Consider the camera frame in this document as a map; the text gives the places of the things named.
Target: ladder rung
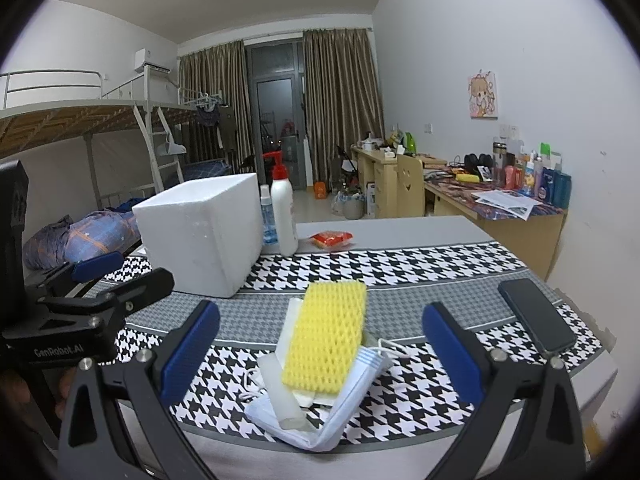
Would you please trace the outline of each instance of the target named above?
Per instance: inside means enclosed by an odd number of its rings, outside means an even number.
[[[180,164],[180,162],[178,160],[174,160],[173,162],[169,162],[168,164],[158,166],[158,170],[164,170],[164,168],[170,168],[171,166],[176,166],[177,164]]]

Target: glass door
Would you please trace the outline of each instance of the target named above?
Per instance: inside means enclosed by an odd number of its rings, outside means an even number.
[[[294,189],[305,189],[307,185],[301,51],[291,41],[247,49],[258,178],[262,183],[271,183],[274,162],[272,158],[263,159],[262,154],[282,152]]]

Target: air conditioner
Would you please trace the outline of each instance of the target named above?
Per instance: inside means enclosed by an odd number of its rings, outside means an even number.
[[[158,70],[159,72],[164,72],[165,74],[171,72],[170,68],[158,64],[158,62],[151,55],[150,50],[142,48],[141,50],[136,52],[136,64],[134,69],[136,72],[144,72],[145,66],[147,65],[150,66],[153,70]]]

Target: blue gripper pad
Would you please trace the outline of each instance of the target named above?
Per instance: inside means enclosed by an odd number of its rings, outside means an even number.
[[[218,306],[202,300],[180,328],[165,336],[154,363],[154,380],[164,407],[184,399],[219,328]]]
[[[105,274],[122,268],[123,263],[124,256],[118,251],[102,254],[85,262],[75,264],[74,270],[71,272],[71,279],[76,283],[86,283],[91,280],[97,280]]]
[[[465,347],[467,341],[462,341],[462,338],[456,335],[456,332],[462,335],[460,332],[466,331],[456,323],[442,304],[429,304],[424,307],[422,331],[436,352],[460,399],[478,406],[484,399],[483,370],[479,367],[478,361],[467,351]]]

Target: black phone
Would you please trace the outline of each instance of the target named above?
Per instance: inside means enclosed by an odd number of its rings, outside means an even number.
[[[498,290],[546,359],[575,344],[575,333],[534,282],[507,280]]]

